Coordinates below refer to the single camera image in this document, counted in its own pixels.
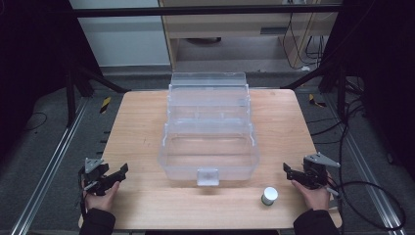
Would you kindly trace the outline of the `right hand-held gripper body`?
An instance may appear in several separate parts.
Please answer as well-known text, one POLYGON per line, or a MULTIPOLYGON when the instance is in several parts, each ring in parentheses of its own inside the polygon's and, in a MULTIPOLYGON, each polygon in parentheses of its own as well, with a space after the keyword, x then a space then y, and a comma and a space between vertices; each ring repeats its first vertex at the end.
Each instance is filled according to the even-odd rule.
POLYGON ((325 186, 328 183, 327 166, 340 168, 341 164, 321 153, 305 156, 303 158, 303 172, 306 181, 303 185, 311 190, 325 186))

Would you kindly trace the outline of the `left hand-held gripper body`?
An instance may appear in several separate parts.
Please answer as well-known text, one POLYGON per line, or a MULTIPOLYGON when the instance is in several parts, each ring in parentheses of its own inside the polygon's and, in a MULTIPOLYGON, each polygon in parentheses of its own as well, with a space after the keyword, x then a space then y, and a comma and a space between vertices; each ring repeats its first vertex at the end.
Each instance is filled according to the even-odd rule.
POLYGON ((109 165, 103 159, 89 159, 84 161, 84 167, 80 170, 80 187, 83 191, 97 196, 104 196, 105 173, 109 170, 109 165))

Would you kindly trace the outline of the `person's right hand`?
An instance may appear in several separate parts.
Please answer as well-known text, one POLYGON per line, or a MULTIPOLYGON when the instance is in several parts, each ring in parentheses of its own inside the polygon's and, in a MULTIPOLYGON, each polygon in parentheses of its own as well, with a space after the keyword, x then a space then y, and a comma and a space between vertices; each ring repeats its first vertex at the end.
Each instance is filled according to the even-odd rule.
POLYGON ((291 183, 301 193, 310 210, 327 211, 329 209, 331 193, 325 187, 310 190, 295 180, 292 180, 291 183))

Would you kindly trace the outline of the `person's left hand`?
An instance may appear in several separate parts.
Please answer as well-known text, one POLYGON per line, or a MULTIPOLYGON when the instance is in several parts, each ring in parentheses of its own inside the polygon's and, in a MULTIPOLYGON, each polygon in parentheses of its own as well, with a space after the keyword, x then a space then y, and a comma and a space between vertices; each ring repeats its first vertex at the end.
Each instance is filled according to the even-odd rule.
POLYGON ((83 192, 86 210, 90 211, 92 209, 97 209, 104 212, 111 212, 115 195, 118 191, 119 186, 120 182, 117 181, 113 185, 113 187, 106 192, 104 196, 97 196, 95 194, 83 192))

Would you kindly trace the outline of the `yellow black hazard tape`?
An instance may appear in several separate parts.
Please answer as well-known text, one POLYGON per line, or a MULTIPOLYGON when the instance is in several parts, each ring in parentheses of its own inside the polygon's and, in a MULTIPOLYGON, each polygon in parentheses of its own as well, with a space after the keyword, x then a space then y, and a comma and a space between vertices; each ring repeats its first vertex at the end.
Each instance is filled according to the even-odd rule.
POLYGON ((320 108, 326 108, 327 105, 324 102, 317 102, 312 94, 308 94, 308 101, 309 104, 320 107, 320 108))
POLYGON ((109 106, 109 103, 111 102, 112 98, 111 97, 106 97, 102 103, 102 106, 100 108, 100 114, 104 114, 109 106))

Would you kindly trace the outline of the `black metal stand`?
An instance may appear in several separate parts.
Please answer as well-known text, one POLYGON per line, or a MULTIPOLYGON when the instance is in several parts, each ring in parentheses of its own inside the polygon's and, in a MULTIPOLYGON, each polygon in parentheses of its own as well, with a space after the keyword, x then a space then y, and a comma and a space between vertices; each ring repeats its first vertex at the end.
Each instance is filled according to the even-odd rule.
POLYGON ((341 120, 346 119, 346 68, 340 62, 326 62, 300 79, 282 86, 282 89, 295 90, 309 80, 321 76, 318 89, 327 93, 337 87, 337 114, 341 120))
POLYGON ((67 127, 74 124, 76 118, 74 89, 77 89, 82 97, 91 97, 94 89, 89 80, 99 82, 100 84, 110 88, 116 93, 126 93, 128 89, 122 88, 109 80, 105 79, 101 74, 89 70, 78 64, 71 64, 66 68, 65 81, 68 105, 68 122, 67 127))

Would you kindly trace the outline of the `clear plastic tiered storage box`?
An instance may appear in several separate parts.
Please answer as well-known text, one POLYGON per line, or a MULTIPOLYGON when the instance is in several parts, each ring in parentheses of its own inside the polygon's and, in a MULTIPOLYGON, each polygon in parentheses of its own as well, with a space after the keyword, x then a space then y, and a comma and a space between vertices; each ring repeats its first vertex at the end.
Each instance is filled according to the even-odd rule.
POLYGON ((166 104, 158 162, 169 179, 217 186, 252 177, 259 149, 243 72, 176 72, 166 104))

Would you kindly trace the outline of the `dark curtain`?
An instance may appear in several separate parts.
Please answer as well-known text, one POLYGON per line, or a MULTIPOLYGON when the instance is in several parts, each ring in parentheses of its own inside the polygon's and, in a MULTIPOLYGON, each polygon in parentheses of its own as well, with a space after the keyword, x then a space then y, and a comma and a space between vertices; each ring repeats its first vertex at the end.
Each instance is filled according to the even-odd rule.
POLYGON ((363 79, 392 155, 415 176, 415 0, 343 0, 325 58, 363 79))
POLYGON ((79 21, 55 14, 71 9, 69 0, 0 0, 0 164, 9 159, 36 101, 65 86, 65 70, 36 13, 45 15, 83 67, 101 72, 79 21))

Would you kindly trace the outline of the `white cabinet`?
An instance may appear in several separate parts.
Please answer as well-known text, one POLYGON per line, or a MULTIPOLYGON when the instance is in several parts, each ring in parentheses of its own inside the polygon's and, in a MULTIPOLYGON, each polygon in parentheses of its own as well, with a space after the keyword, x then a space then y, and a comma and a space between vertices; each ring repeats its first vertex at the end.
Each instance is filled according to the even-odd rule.
MULTIPOLYGON (((158 0, 69 0, 75 10, 157 7, 158 0)), ((161 18, 80 18, 100 67, 169 66, 161 18)))

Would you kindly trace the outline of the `light wooden desk with shelf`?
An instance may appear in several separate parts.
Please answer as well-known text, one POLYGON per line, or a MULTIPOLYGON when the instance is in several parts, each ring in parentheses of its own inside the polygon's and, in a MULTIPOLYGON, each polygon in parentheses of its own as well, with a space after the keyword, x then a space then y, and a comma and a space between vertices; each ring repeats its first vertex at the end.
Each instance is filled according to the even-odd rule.
MULTIPOLYGON (((233 5, 338 4, 343 0, 158 0, 162 7, 233 5)), ((162 18, 169 59, 176 66, 179 41, 184 38, 277 36, 289 65, 305 62, 305 48, 313 36, 328 36, 337 19, 330 13, 235 14, 164 16, 162 18)))

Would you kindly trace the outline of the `aluminium floor rail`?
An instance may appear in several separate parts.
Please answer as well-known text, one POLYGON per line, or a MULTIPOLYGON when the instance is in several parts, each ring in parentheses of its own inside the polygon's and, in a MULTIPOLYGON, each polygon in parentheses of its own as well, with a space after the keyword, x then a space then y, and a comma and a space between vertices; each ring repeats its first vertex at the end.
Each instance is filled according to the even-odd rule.
POLYGON ((49 187, 61 165, 61 162, 69 148, 73 136, 79 127, 80 122, 83 119, 85 110, 89 104, 89 98, 81 98, 79 105, 75 111, 75 117, 66 129, 63 136, 60 139, 49 163, 44 169, 42 176, 40 177, 33 193, 31 194, 23 212, 19 216, 18 220, 14 224, 10 235, 26 235, 31 223, 33 222, 42 202, 49 190, 49 187))
POLYGON ((360 151, 351 131, 346 124, 340 126, 342 131, 341 147, 346 147, 350 158, 352 159, 360 178, 367 183, 366 189, 368 194, 383 222, 383 225, 388 228, 389 235, 407 235, 403 228, 404 222, 402 218, 398 217, 398 214, 392 207, 391 196, 388 196, 385 190, 379 188, 379 181, 375 174, 365 161, 362 152, 360 151))

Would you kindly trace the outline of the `black horizontal frame bar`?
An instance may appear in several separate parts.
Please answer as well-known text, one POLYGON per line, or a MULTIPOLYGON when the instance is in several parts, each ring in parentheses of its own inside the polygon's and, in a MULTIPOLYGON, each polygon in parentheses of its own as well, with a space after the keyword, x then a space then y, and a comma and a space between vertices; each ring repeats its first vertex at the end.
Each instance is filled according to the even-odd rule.
POLYGON ((339 12, 342 4, 312 5, 235 5, 235 6, 189 6, 157 8, 76 9, 70 12, 77 18, 99 17, 149 17, 149 16, 201 16, 232 14, 282 14, 339 12))

